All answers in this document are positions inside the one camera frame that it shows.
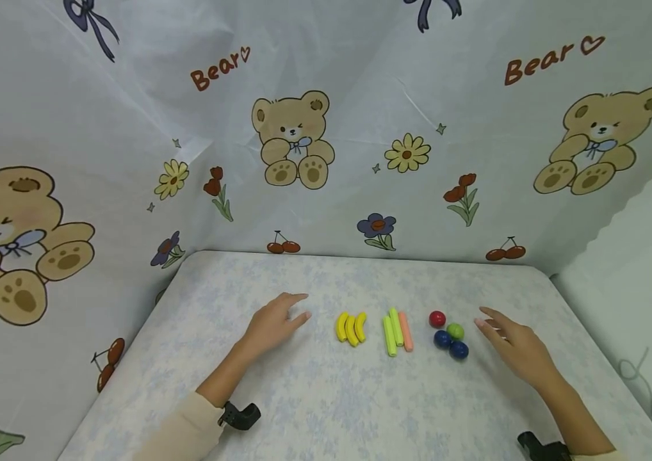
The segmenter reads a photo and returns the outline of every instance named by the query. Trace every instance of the cartoon bear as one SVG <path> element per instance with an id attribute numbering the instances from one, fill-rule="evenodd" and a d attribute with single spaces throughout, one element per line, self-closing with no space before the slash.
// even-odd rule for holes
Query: cartoon bear
<path id="1" fill-rule="evenodd" d="M 259 99 L 252 108 L 252 124 L 262 141 L 262 160 L 268 165 L 265 181 L 287 186 L 300 178 L 308 189 L 320 189 L 334 161 L 334 147 L 321 139 L 326 131 L 329 101 L 325 93 L 307 92 L 298 99 Z"/>
<path id="2" fill-rule="evenodd" d="M 54 179 L 28 166 L 0 169 L 0 317 L 30 325 L 44 315 L 48 281 L 75 275 L 93 260 L 88 223 L 62 222 Z"/>
<path id="3" fill-rule="evenodd" d="M 571 186 L 584 195 L 631 168 L 636 152 L 628 146 L 652 119 L 652 88 L 641 93 L 588 94 L 564 115 L 567 134 L 536 176 L 534 189 L 549 194 Z"/>

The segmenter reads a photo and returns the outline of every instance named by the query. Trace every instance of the white tablecloth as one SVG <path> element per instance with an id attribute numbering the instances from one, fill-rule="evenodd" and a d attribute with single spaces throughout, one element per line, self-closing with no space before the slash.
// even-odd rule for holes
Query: white tablecloth
<path id="1" fill-rule="evenodd" d="M 541 272 L 527 267 L 199 252 L 181 266 L 60 461 L 129 460 L 281 291 L 306 292 L 313 317 L 262 358 L 232 397 L 257 403 L 248 432 L 227 429 L 209 460 L 523 460 L 531 430 L 560 439 L 543 402 L 472 325 L 489 305 L 531 325 L 594 417 L 631 460 L 652 460 L 652 423 Z M 385 351 L 382 317 L 407 313 L 415 349 Z M 466 329 L 469 357 L 432 344 L 433 310 Z M 334 333 L 366 312 L 364 344 Z"/>

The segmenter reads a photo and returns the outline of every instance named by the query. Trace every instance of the beige sleeve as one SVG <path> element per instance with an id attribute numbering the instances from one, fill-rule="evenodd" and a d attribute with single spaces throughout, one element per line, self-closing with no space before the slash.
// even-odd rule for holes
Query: beige sleeve
<path id="1" fill-rule="evenodd" d="M 133 460 L 200 461 L 218 444 L 224 431 L 218 425 L 222 414 L 223 409 L 214 407 L 202 395 L 191 393 L 162 420 Z"/>
<path id="2" fill-rule="evenodd" d="M 626 457 L 620 451 L 606 453 L 606 455 L 595 456 L 573 456 L 574 461 L 626 461 Z"/>

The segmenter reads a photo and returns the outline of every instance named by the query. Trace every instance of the green ball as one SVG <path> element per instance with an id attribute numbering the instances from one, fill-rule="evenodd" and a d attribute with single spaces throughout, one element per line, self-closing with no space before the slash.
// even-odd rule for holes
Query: green ball
<path id="1" fill-rule="evenodd" d="M 458 323 L 451 323 L 446 327 L 446 333 L 452 337 L 454 341 L 461 341 L 464 339 L 464 329 Z"/>

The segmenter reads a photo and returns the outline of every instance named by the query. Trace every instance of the bear text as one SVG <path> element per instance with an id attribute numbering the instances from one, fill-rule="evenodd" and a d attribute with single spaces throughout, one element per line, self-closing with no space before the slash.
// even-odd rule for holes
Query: bear text
<path id="1" fill-rule="evenodd" d="M 582 43 L 580 43 L 580 50 L 582 50 L 582 54 L 587 56 L 595 49 L 597 49 L 604 41 L 605 37 L 601 36 L 593 39 L 587 35 L 587 37 L 582 39 Z M 559 56 L 557 56 L 556 50 L 553 49 L 549 53 L 546 53 L 544 58 L 531 59 L 528 63 L 526 63 L 525 67 L 523 66 L 522 60 L 511 60 L 511 62 L 509 62 L 509 66 L 507 66 L 505 70 L 505 86 L 512 85 L 515 82 L 519 81 L 524 76 L 524 74 L 526 74 L 526 76 L 533 76 L 536 72 L 536 68 L 539 67 L 539 65 L 541 66 L 541 70 L 545 70 L 551 67 L 552 64 L 560 63 L 564 60 L 564 58 L 567 58 L 567 53 L 572 51 L 574 48 L 574 44 L 564 45 L 561 47 Z"/>
<path id="2" fill-rule="evenodd" d="M 241 52 L 241 59 L 243 62 L 247 62 L 249 59 L 249 52 L 252 49 L 249 47 L 242 47 L 240 49 Z M 198 88 L 198 91 L 204 91 L 206 88 L 208 88 L 211 84 L 211 81 L 214 81 L 214 79 L 218 79 L 218 71 L 220 70 L 221 73 L 224 75 L 228 74 L 232 69 L 238 69 L 239 67 L 239 53 L 232 53 L 229 55 L 231 58 L 231 61 L 229 61 L 226 58 L 222 58 L 218 62 L 218 66 L 210 66 L 208 68 L 208 72 L 204 73 L 201 69 L 194 70 L 193 72 L 190 72 L 190 77 L 192 78 L 192 81 L 195 83 L 195 87 Z"/>

